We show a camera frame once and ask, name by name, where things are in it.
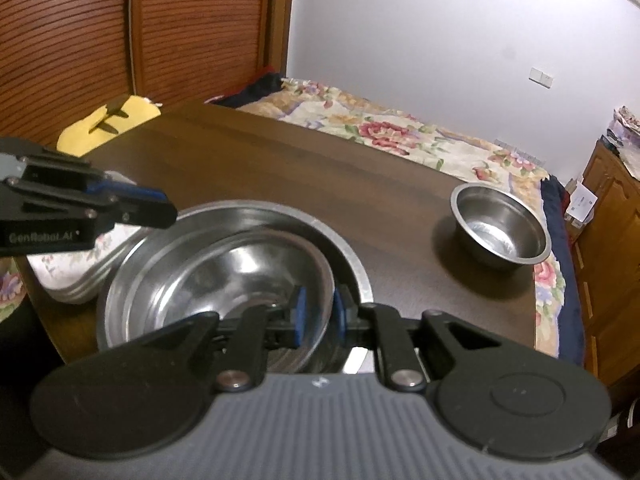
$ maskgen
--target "metal screw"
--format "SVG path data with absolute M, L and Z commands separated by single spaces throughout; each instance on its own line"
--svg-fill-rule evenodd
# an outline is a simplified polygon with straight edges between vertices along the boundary
M 216 377 L 218 386 L 222 387 L 223 390 L 229 391 L 237 390 L 238 388 L 247 386 L 247 384 L 249 384 L 249 381 L 249 375 L 242 370 L 225 370 L 223 372 L 220 372 Z
M 407 388 L 411 388 L 412 386 L 417 386 L 420 384 L 424 378 L 420 372 L 416 370 L 397 370 L 392 373 L 391 380 L 394 384 L 398 386 L 404 386 Z

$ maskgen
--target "navy blue blanket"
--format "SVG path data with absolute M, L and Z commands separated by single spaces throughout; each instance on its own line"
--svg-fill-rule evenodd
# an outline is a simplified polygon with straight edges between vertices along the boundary
M 275 72 L 267 72 L 236 94 L 224 96 L 219 99 L 211 98 L 205 102 L 227 108 L 239 108 L 250 103 L 255 103 L 263 97 L 267 97 L 280 90 L 282 90 L 282 76 Z
M 564 228 L 562 197 L 565 190 L 553 175 L 540 184 L 546 225 L 551 236 L 551 248 L 560 263 L 566 288 L 564 305 L 558 315 L 559 357 L 578 366 L 584 364 L 584 326 L 575 281 L 574 263 L 571 258 L 569 237 Z

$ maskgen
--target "yellow cloth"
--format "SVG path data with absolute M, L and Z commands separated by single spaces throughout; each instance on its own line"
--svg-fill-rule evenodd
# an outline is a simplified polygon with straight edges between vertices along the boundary
M 137 95 L 129 97 L 120 110 L 129 117 L 110 114 L 107 105 L 104 105 L 91 115 L 65 128 L 58 139 L 58 151 L 82 156 L 134 126 L 160 115 L 157 106 Z M 110 126 L 118 133 L 106 132 L 98 127 L 99 124 L 106 124 L 107 129 Z

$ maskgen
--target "small metal bowl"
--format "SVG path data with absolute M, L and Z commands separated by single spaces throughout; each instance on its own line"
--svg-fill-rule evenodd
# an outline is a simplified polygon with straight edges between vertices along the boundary
M 514 269 L 546 260 L 551 239 L 522 200 L 488 184 L 462 184 L 451 193 L 462 244 L 480 263 Z

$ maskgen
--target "red flower pattern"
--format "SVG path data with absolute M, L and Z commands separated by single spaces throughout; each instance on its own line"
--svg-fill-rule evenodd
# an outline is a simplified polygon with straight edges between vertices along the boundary
M 484 168 L 482 166 L 476 166 L 473 168 L 474 173 L 476 174 L 476 178 L 478 180 L 484 180 L 485 182 L 495 182 L 494 172 L 489 170 L 488 168 Z
M 497 162 L 504 168 L 513 166 L 514 168 L 522 168 L 525 171 L 534 171 L 536 169 L 535 164 L 529 162 L 526 158 L 513 155 L 509 150 L 497 150 L 488 160 Z
M 405 148 L 417 148 L 420 139 L 408 128 L 387 121 L 363 123 L 359 126 L 358 131 L 361 136 L 371 139 L 373 146 L 378 146 L 396 155 L 409 155 L 409 151 Z
M 533 274 L 537 283 L 551 288 L 556 286 L 556 270 L 547 260 L 533 267 Z
M 6 273 L 0 276 L 0 301 L 10 301 L 22 290 L 22 281 L 19 274 Z

